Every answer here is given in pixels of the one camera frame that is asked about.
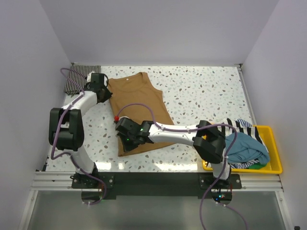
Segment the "black white striped tank top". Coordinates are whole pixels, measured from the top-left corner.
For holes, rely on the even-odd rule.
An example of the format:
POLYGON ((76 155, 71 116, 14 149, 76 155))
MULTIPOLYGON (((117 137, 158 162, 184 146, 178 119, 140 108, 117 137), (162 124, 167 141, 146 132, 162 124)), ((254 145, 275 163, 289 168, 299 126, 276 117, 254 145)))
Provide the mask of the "black white striped tank top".
POLYGON ((67 69, 67 75, 70 80, 66 80, 64 93, 67 95, 79 94, 80 88, 84 88, 87 83, 87 75, 91 72, 100 73, 99 65, 73 65, 70 70, 67 69))

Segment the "tan tank top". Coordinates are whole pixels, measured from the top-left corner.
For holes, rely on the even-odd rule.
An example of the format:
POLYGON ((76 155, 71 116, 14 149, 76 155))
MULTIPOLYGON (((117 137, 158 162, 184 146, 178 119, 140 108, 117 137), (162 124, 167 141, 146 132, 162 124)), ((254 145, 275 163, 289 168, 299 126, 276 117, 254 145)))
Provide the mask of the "tan tank top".
POLYGON ((133 76, 110 79, 108 89, 112 92, 110 104, 115 116, 126 116, 138 124, 152 120, 150 111, 140 105, 144 104, 151 108, 156 122, 174 124, 166 109, 163 92, 151 84, 147 73, 139 72, 133 76))

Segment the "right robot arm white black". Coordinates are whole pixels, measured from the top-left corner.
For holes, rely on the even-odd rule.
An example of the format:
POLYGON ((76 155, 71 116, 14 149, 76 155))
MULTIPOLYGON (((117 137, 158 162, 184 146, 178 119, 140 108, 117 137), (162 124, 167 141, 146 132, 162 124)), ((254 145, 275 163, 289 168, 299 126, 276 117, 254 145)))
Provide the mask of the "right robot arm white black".
POLYGON ((114 120, 125 153, 140 145, 164 142, 192 146, 202 160, 211 164, 214 184, 219 188, 230 184, 231 170, 225 156, 225 136, 216 125, 204 120, 191 126, 165 125, 154 121, 138 124, 130 118, 118 116, 114 120))

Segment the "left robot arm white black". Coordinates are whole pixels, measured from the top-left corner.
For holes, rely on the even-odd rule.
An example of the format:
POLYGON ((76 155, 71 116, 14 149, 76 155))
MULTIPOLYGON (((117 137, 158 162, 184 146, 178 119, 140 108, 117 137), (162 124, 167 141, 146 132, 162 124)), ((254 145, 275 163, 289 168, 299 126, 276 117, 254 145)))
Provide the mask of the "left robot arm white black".
POLYGON ((84 174, 82 182, 89 188, 99 184, 99 176, 94 173, 95 163, 90 159, 84 145, 83 116, 93 106, 111 98, 108 77, 103 73, 91 72, 86 77, 85 86, 74 83, 80 88, 78 96, 61 108, 53 108, 49 116, 48 140, 52 146, 50 158, 56 160, 69 156, 76 172, 84 174))

